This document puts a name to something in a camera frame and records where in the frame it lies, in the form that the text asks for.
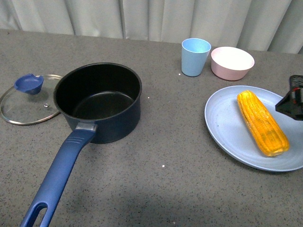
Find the plate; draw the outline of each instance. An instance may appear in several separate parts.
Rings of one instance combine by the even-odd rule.
[[[275,157],[265,156],[255,143],[239,110],[237,95],[250,90],[266,106],[288,137],[290,149]],[[216,91],[205,106],[205,121],[216,143],[230,156],[251,167],[287,172],[303,167],[303,121],[276,112],[281,96],[251,86],[231,86]]]

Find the handle hole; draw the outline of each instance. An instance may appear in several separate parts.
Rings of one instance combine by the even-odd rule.
[[[42,222],[42,219],[43,219],[43,217],[46,213],[46,210],[47,210],[47,208],[42,208],[38,211],[39,213],[37,214],[37,218],[34,222],[34,225],[33,225],[34,227],[39,227],[40,226],[40,224]]]
[[[26,227],[39,227],[46,213],[46,210],[47,210],[46,204],[44,203],[39,204],[33,211],[32,215],[30,216],[29,221],[26,224]]]

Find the pan handle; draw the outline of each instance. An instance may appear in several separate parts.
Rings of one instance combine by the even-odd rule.
[[[96,125],[79,123],[61,145],[49,168],[21,227],[32,227],[39,212],[46,208],[40,227],[49,226],[78,154],[96,135]]]

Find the yellow corn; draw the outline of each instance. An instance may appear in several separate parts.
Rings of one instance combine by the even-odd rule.
[[[253,92],[241,92],[237,101],[247,127],[266,156],[280,155],[289,149],[286,135]]]

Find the pot lid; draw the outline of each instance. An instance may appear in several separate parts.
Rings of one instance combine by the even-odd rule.
[[[53,102],[53,91],[61,78],[33,74],[19,78],[0,98],[0,116],[16,125],[37,124],[55,117],[59,111]]]

